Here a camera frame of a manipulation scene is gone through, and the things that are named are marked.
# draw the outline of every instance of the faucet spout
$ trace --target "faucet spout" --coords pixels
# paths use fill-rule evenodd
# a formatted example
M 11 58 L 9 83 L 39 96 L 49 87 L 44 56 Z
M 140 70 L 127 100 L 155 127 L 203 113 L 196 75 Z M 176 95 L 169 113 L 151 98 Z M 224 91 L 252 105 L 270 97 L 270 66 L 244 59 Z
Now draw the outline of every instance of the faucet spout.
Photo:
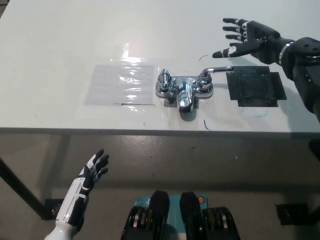
M 176 106 L 179 112 L 187 113 L 193 109 L 196 81 L 190 77 L 176 80 Z

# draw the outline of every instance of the faucet handle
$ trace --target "faucet handle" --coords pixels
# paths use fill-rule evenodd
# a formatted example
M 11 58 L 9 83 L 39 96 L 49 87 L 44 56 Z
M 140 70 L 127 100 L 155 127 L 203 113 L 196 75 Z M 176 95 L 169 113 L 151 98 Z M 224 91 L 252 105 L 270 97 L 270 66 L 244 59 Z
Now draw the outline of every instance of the faucet handle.
M 159 76 L 158 82 L 163 90 L 169 90 L 169 85 L 171 83 L 171 76 L 167 69 L 162 69 Z
M 232 72 L 235 68 L 233 66 L 218 66 L 213 68 L 214 73 Z
M 220 73 L 220 72 L 231 72 L 234 70 L 233 66 L 218 66 L 218 67 L 208 67 L 202 70 L 198 76 L 198 84 L 201 88 L 209 88 L 212 84 L 212 78 L 210 74 Z
M 155 84 L 155 93 L 164 98 L 169 94 L 172 78 L 167 69 L 162 69 Z

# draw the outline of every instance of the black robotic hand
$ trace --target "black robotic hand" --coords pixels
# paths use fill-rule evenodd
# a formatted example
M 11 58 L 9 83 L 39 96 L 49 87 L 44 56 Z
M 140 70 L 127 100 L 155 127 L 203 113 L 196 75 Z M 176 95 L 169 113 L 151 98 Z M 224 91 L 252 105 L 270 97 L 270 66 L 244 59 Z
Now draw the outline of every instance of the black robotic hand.
M 237 33 L 227 34 L 225 37 L 242 43 L 230 43 L 229 48 L 215 52 L 213 58 L 234 58 L 251 54 L 264 64 L 279 63 L 283 47 L 293 42 L 291 39 L 282 38 L 276 30 L 256 21 L 224 18 L 223 22 L 236 25 L 222 28 Z

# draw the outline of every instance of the faucet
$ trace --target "faucet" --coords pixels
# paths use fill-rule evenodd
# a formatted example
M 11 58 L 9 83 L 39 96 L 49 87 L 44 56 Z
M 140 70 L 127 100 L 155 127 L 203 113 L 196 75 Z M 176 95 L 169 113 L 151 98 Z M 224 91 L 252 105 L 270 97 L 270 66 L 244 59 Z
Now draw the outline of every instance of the faucet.
M 161 98 L 176 97 L 179 112 L 190 112 L 195 98 L 207 99 L 214 93 L 211 74 L 233 70 L 233 66 L 208 67 L 199 76 L 171 76 L 167 69 L 163 69 L 155 84 L 155 93 Z

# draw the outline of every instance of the gray floor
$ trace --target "gray floor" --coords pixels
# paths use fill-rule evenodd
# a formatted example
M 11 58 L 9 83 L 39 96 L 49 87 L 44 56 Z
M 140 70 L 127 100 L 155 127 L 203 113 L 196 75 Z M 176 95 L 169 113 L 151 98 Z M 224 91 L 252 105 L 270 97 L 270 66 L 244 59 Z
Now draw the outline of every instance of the gray floor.
M 230 209 L 243 240 L 320 239 L 319 225 L 281 226 L 275 209 L 320 205 L 320 162 L 303 139 L 0 134 L 1 157 L 42 200 L 63 198 L 99 148 L 110 154 L 109 172 L 76 240 L 120 239 L 135 199 L 156 189 L 207 194 L 210 207 Z M 54 228 L 3 180 L 0 192 L 0 240 L 41 240 Z

